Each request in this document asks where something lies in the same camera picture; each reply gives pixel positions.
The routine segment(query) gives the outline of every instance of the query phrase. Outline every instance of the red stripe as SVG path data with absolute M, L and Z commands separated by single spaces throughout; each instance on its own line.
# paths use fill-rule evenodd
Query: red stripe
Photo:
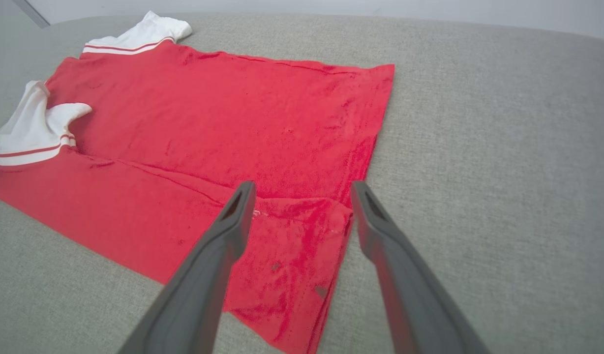
M 114 49 L 114 50 L 124 50 L 126 52 L 135 52 L 136 50 L 140 50 L 140 49 L 142 49 L 144 47 L 149 47 L 151 45 L 158 45 L 158 44 L 162 43 L 162 41 L 165 41 L 167 39 L 173 40 L 173 37 L 168 36 L 168 37 L 165 37 L 165 38 L 161 39 L 159 42 L 145 44 L 142 47 L 138 47 L 136 49 L 125 49 L 125 48 L 116 48 L 116 47 L 97 47 L 96 45 L 89 45 L 89 44 L 84 45 L 84 47 L 96 48 L 96 49 Z
M 68 137 L 69 139 L 74 139 L 75 137 L 71 137 L 68 134 L 64 134 L 60 137 L 60 141 L 61 139 L 63 139 L 64 137 Z M 44 152 L 44 151 L 50 151 L 50 150 L 55 150 L 56 148 L 61 147 L 61 143 L 59 143 L 59 145 L 57 146 L 52 146 L 52 147 L 45 147 L 45 148 L 37 148 L 35 150 L 30 150 L 30 151 L 23 151 L 23 152 L 12 152 L 11 154 L 0 154 L 0 157 L 14 157 L 14 156 L 21 156 L 21 155 L 28 155 L 28 154 L 35 154 L 36 152 Z

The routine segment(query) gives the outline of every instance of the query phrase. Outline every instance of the dark spot on red fabric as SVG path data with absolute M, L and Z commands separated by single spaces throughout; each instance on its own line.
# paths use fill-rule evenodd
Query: dark spot on red fabric
M 329 291 L 327 291 L 324 287 L 317 286 L 315 287 L 315 291 L 317 291 L 317 294 L 322 298 L 326 298 L 326 295 L 329 295 Z

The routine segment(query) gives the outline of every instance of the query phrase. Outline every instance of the black object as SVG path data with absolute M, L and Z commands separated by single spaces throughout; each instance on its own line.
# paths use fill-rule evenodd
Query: black object
M 365 182 L 352 182 L 351 199 L 361 251 L 376 265 L 394 351 L 486 354 L 457 305 Z
M 232 264 L 245 250 L 256 188 L 239 186 L 120 354 L 209 354 Z M 432 271 L 363 181 L 351 187 L 361 250 L 376 265 L 394 351 L 487 354 Z
M 245 251 L 255 199 L 255 184 L 242 183 L 120 354 L 212 352 L 230 269 Z

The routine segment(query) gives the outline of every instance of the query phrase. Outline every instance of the gray strip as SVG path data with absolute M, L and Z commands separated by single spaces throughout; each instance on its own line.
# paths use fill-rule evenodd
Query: gray strip
M 37 12 L 36 9 L 33 8 L 33 6 L 30 5 L 30 3 L 27 2 L 27 0 L 12 0 L 12 2 L 16 3 L 16 5 L 20 7 L 20 9 L 26 13 L 27 16 L 31 18 L 33 22 L 35 22 L 35 24 L 41 29 L 51 25 L 42 17 L 41 14 L 39 14 L 39 12 Z

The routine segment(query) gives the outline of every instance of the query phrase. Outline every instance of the red and white shirt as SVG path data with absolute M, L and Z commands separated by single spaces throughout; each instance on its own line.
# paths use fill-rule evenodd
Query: red and white shirt
M 204 53 L 149 12 L 28 83 L 0 130 L 0 199 L 166 283 L 245 180 L 248 246 L 224 311 L 287 353 L 316 351 L 392 89 L 372 69 Z

